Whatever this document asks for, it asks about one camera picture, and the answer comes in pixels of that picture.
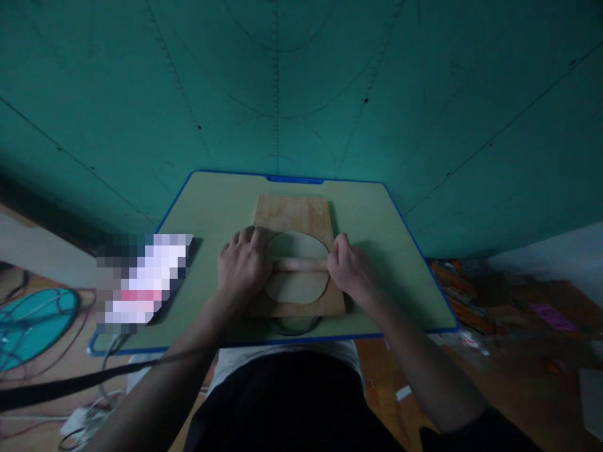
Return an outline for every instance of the round dough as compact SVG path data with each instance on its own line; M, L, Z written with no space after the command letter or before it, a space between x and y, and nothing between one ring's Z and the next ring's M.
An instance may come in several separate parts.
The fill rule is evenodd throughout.
M269 244L275 257L299 257L325 261L329 250L319 240L301 232L283 232ZM327 287L327 272L274 272L264 290L279 303L314 303Z

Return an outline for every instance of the blue table edge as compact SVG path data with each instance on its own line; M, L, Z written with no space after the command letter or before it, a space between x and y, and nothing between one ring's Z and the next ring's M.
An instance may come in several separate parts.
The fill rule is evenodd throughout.
M383 182L358 181L358 180L350 180L350 179L299 178L299 177L265 175L265 174L256 174L256 173L233 173L233 172L228 172L228 171L214 171L211 169L196 169L196 170L190 172L190 174L187 176L187 179L184 181L184 184L182 184L182 186L180 187L180 190L178 191L178 194L176 195L174 200L171 202L171 205L170 205L168 211L165 213L165 215L161 219L161 222L155 229L155 234L159 233L159 229L161 229L161 227L163 226L163 223L165 222L165 220L168 217L168 215L170 214L172 208L176 204L176 201L178 201L178 198L180 198L180 195L182 194L182 191L186 187L189 179L195 173L215 173L215 174L238 175L238 176L263 176L266 178L267 181L276 182L276 183L304 183L304 184L312 184L312 185L321 185L324 181L333 181L333 182L374 183L374 184L383 185L383 188L385 188L385 191L389 196L389 200L396 208L396 212L398 213L400 219L404 223L404 226L405 226L406 230L408 231L408 233L410 234L410 237L413 239L413 243L415 244L416 249L418 250L419 254L421 255L423 262L427 266L429 273L432 275L435 285L437 286L438 290L440 291L440 294L442 295L442 298L444 299L446 306L448 306L448 309L450 310L450 313L452 314L452 318L455 320L455 326L453 326L452 328L437 328L434 330L424 330L424 332L426 334L443 334L443 333L455 333L456 331L459 330L459 328L460 328L459 319L457 318L454 311L452 310L452 307L450 306L450 303L449 303L448 299L446 298L446 295L444 295L444 292L442 291L442 288L440 287L440 283L438 282L435 275L433 274L433 271L432 271L431 267L429 266L429 264L427 263L427 260L425 259L423 252L419 248L419 245L416 243L415 236L413 235L411 230L408 228L408 225L406 224L406 220L402 216L402 213L400 213L400 210L398 209L398 206L396 205L394 198L391 197L391 193L389 192L388 187ZM92 335L92 338L90 339L90 342L88 343L88 347L87 347L86 351L87 351L88 355L90 355L91 357L103 357L106 353L106 350L100 351L100 350L94 349L94 342L96 341L96 338L98 336L99 336L99 334L95 331L94 334ZM312 337L312 338L289 338L289 339L275 339L275 340L266 340L266 341L257 341L257 342L232 342L232 343L224 344L223 347L224 348L254 347L256 345L283 345L283 344L288 344L288 343L310 343L310 342L325 342L325 341L334 341L334 340L369 339L369 338L380 338L380 337L383 337L382 333L370 333L370 334L363 334L363 335L345 335L345 336L321 336L321 337ZM163 352L167 351L168 348L169 347L125 348L125 349L120 348L119 350L114 352L112 355L117 356L117 355L137 355L140 353L163 353Z

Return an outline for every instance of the person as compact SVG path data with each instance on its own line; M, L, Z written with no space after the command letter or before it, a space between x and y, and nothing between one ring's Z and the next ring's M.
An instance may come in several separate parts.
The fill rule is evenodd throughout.
M170 448L226 329L270 276L264 235L248 227L232 236L218 256L215 293L164 355L166 360L184 357L154 366L85 450ZM327 264L338 287L383 331L417 401L439 430L421 430L425 451L539 450L379 287L369 258L350 245L346 234L335 239ZM273 347L253 348L253 353L241 348L231 350L236 358L230 360L229 349L221 350L214 376L216 381L220 374L220 381L192 418L185 451L403 450L366 404L361 373L347 345L282 346L273 353L267 352ZM250 355L255 359L245 358ZM224 360L228 364L220 366Z

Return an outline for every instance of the hand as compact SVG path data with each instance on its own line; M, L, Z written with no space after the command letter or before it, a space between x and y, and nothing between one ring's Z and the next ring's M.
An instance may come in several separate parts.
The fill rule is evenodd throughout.
M272 271L265 235L265 229L249 226L231 237L218 255L219 291L250 301L262 290Z
M378 289L372 262L364 251L350 245L346 234L335 238L335 250L327 257L327 268L337 287L363 309L370 307Z

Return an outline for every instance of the light green table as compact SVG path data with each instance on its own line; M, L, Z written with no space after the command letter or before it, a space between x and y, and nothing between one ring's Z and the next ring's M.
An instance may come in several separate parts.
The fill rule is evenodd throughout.
M417 324L428 333L458 329L456 317L383 184L196 171L188 177L157 231L194 234L202 239L190 274L167 315L130 336L117 354L165 351L184 331L216 287L220 249L235 231L252 224L260 193L327 199L334 235L347 232L351 244L372 257L381 284ZM381 335L360 308L351 302L346 302L346 307L346 315L325 317L314 330L293 338L273 333L266 319L245 319L232 327L227 346ZM308 319L285 322L299 328L307 325ZM95 335L89 353L104 354L110 342L110 335Z

